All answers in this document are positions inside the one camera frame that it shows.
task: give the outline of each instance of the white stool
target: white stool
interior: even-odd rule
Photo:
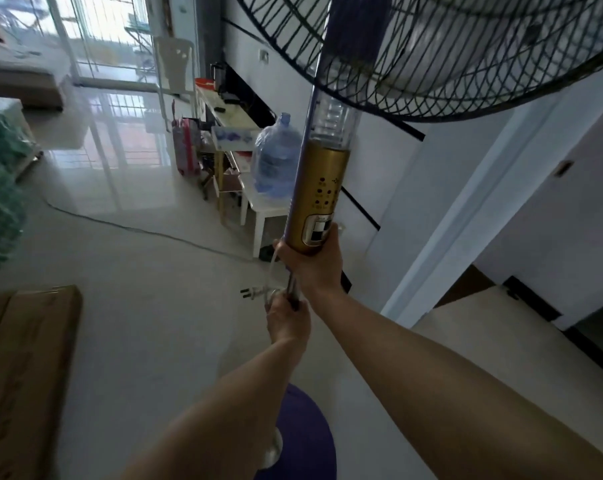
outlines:
[[[240,182],[242,183],[242,214],[240,224],[246,224],[246,213],[250,204],[250,208],[257,214],[255,218],[255,237],[253,238],[253,257],[258,258],[262,238],[264,237],[266,218],[287,216],[291,200],[289,198],[273,199],[259,194],[249,173],[240,175]]]

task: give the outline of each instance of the chair backrest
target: chair backrest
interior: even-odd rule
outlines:
[[[153,37],[160,89],[192,93],[195,78],[195,46],[190,40]]]

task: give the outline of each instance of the gold control panel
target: gold control panel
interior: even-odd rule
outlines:
[[[323,148],[314,141],[306,144],[284,234],[297,252],[312,255],[326,241],[349,156],[349,150]]]

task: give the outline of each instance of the person's right arm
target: person's right arm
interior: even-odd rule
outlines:
[[[277,254],[439,479],[603,479],[603,454],[560,421],[457,353],[345,294],[335,227],[315,257],[283,242]]]

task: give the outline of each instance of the human hand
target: human hand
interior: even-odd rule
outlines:
[[[298,342],[306,348],[310,337],[310,312],[308,303],[300,301],[298,311],[293,310],[283,292],[277,292],[269,308],[266,308],[268,333],[272,343]]]
[[[295,274],[304,296],[314,303],[322,296],[343,292],[341,287],[342,257],[339,250],[337,224],[330,227],[324,247],[314,256],[304,256],[284,241],[275,241],[277,256]]]

